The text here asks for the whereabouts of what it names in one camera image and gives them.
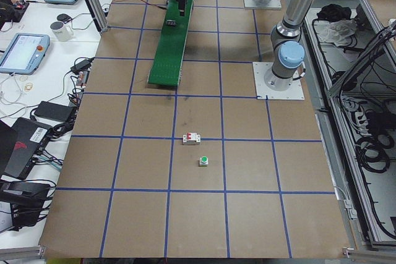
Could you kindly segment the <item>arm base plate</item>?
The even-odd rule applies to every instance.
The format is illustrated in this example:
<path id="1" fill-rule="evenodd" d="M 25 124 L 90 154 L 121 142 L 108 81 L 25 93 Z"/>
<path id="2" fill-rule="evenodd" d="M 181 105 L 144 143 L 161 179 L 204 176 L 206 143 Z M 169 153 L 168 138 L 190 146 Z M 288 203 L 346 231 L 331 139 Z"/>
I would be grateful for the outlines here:
<path id="1" fill-rule="evenodd" d="M 280 79 L 272 72 L 272 62 L 253 62 L 254 83 L 258 100 L 304 100 L 299 69 L 292 78 Z"/>
<path id="2" fill-rule="evenodd" d="M 246 9 L 280 10 L 282 4 L 280 0 L 244 0 Z"/>

